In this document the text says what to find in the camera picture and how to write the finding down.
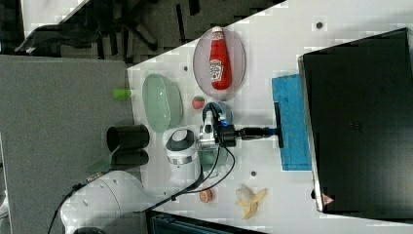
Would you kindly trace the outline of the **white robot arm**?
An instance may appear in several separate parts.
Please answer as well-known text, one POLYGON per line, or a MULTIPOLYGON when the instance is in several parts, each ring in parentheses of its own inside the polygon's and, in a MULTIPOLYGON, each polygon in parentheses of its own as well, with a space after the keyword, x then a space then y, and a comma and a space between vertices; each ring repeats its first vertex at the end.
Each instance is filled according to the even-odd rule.
POLYGON ((201 126, 167 130, 164 149, 170 179, 157 188, 146 188, 134 175, 125 171, 103 172, 77 184, 62 202, 59 215, 64 234, 103 234, 119 217, 153 210, 180 195, 200 193, 211 177, 205 171, 199 153, 219 154, 241 140, 279 136, 278 128, 244 127, 236 129, 222 113, 206 113, 201 126))

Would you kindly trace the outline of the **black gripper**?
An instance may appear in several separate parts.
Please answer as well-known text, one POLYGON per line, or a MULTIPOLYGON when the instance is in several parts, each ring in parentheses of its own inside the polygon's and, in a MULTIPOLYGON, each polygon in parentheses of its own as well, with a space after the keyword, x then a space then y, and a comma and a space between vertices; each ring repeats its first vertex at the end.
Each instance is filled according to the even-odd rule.
POLYGON ((217 128, 217 141, 221 147, 235 147, 239 137, 242 140, 255 140, 276 136, 276 129, 270 128, 242 128, 237 131, 233 125, 219 126, 217 128))

